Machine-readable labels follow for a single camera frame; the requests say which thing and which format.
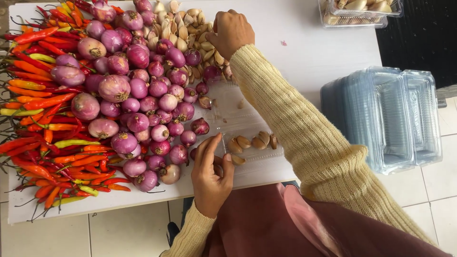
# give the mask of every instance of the white table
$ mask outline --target white table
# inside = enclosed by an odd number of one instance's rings
[[[124,10],[134,10],[131,1],[113,1]],[[41,18],[36,3],[10,6],[10,15],[26,19]],[[180,10],[200,8],[208,20],[218,11],[234,9],[244,13],[252,25],[258,49],[281,71],[282,75],[316,106],[320,105],[320,88],[329,81],[371,65],[382,66],[375,30],[324,30],[320,24],[316,0],[182,0]],[[19,26],[10,22],[10,29]],[[207,113],[196,113],[196,118]],[[236,174],[234,187],[253,187],[295,179],[292,166],[285,158],[268,164],[267,170]],[[79,215],[103,210],[162,202],[193,194],[190,178],[191,165],[183,169],[181,179],[174,185],[161,185],[165,193],[147,194],[135,189],[132,192],[100,193],[98,197],[63,206],[60,214],[52,209],[46,218]],[[10,190],[18,185],[17,177],[10,173]],[[8,222],[17,223],[30,219],[35,204],[14,207],[33,198],[34,189],[11,192],[9,195]]]

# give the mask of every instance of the cream knit sweater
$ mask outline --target cream knit sweater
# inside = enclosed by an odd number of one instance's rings
[[[240,48],[230,67],[246,100],[284,147],[286,159],[302,182],[303,195],[338,203],[435,245],[373,175],[365,163],[367,148],[350,145],[254,45]],[[182,231],[161,256],[201,256],[214,221],[193,204]]]

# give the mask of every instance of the person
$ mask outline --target person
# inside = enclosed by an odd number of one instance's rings
[[[300,192],[281,184],[232,191],[231,155],[214,156],[222,136],[210,137],[197,148],[184,226],[161,257],[450,256],[374,176],[367,148],[350,145],[266,60],[243,14],[218,12],[213,30],[207,40],[279,139]]]

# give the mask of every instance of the hand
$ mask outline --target hand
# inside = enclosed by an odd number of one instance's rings
[[[207,33],[206,39],[230,61],[238,49],[255,43],[255,33],[244,14],[234,10],[220,11],[214,19],[213,32]]]
[[[222,134],[218,133],[197,147],[191,174],[195,206],[201,214],[211,219],[216,218],[233,187],[235,167],[232,164],[232,156],[226,154],[222,161],[220,157],[214,156],[221,139]],[[213,165],[213,162],[221,164],[223,174],[219,165]]]

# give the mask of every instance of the plastic container with garlic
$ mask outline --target plastic container with garlic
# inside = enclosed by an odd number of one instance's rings
[[[236,174],[260,171],[285,161],[283,147],[275,136],[270,137],[272,130],[244,98],[237,84],[220,82],[211,87],[208,96],[212,99],[212,128],[222,133],[217,155],[231,153],[239,157],[242,164],[236,166]]]
[[[329,0],[329,10],[341,17],[401,17],[403,0]]]
[[[387,17],[345,17],[334,15],[330,12],[330,2],[332,0],[318,0],[322,26],[325,29],[342,28],[385,28],[387,27]]]

